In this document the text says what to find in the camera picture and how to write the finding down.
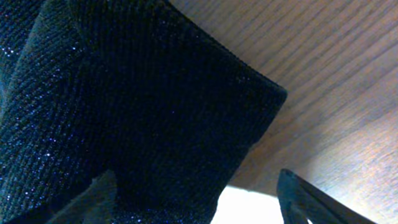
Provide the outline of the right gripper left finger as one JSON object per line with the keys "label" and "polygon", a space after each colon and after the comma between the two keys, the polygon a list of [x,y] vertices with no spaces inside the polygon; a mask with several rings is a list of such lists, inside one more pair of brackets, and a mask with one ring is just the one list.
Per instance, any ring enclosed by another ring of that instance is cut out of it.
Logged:
{"label": "right gripper left finger", "polygon": [[117,194],[116,175],[107,170],[50,218],[49,224],[106,224],[113,219]]}

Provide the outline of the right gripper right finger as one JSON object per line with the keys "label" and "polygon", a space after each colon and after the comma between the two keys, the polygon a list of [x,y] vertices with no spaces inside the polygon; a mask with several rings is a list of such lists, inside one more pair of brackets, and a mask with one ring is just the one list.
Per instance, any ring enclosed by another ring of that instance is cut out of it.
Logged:
{"label": "right gripper right finger", "polygon": [[288,169],[281,169],[277,198],[284,224],[375,224]]}

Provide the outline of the black velvet skirt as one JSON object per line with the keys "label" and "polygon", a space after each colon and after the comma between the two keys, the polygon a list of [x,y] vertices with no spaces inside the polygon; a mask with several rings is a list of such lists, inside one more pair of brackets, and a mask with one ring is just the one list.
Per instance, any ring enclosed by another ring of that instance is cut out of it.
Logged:
{"label": "black velvet skirt", "polygon": [[210,223],[286,98],[168,1],[2,1],[1,222]]}

